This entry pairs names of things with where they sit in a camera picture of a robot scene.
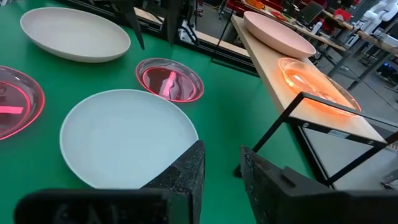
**glowing red dish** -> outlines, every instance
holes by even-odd
[[[187,66],[165,58],[149,58],[136,68],[139,83],[149,92],[173,102],[199,99],[205,87],[200,77]]]
[[[312,65],[308,65],[292,58],[281,58],[278,61],[284,80],[296,94],[301,91],[319,96],[328,101],[347,106],[354,110],[361,111],[356,100],[337,82],[327,77]],[[337,115],[355,116],[355,114],[324,105],[322,103],[307,100],[311,105]]]
[[[0,66],[0,140],[30,125],[42,112],[44,93],[26,74]]]

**white plate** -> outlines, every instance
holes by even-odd
[[[111,90],[77,104],[63,121],[62,156],[97,189],[139,189],[196,140],[187,115],[171,102],[139,90]]]
[[[107,62],[124,55],[130,47],[130,37],[118,25],[75,9],[33,9],[21,17],[20,23],[39,47],[77,62]]]

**green table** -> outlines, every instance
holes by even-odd
[[[206,179],[202,223],[255,223],[243,181],[232,176],[239,162],[239,145],[252,147],[278,117],[259,78],[210,62],[206,55],[144,35],[141,50],[132,40],[122,58],[102,64],[77,63],[53,56],[34,45],[19,19],[30,9],[62,6],[46,0],[17,1],[0,8],[0,65],[20,70],[41,85],[46,97],[43,113],[19,134],[0,141],[0,223],[12,223],[12,211],[25,194],[47,188],[89,188],[67,167],[58,135],[67,113],[82,99],[105,90],[143,90],[135,78],[136,65],[146,58],[164,57],[197,72],[205,94],[196,102],[177,104],[194,123],[206,145]],[[278,166],[289,166],[312,177],[298,143],[287,126],[280,128],[260,151]]]

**white robot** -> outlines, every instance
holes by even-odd
[[[382,21],[391,20],[398,12],[398,0],[381,0],[375,6],[366,11],[363,17],[353,25],[356,29],[361,29],[365,34],[371,34]],[[358,35],[347,41],[347,46],[351,47],[359,39]]]

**glowing orange bowl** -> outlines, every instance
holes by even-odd
[[[320,72],[314,66],[292,58],[280,58],[278,64],[286,84],[295,94],[299,94],[304,91],[311,95],[319,96],[325,100],[361,111],[359,104],[343,87]],[[323,103],[313,100],[307,100],[307,102],[327,113],[356,116],[353,113],[324,105]]]

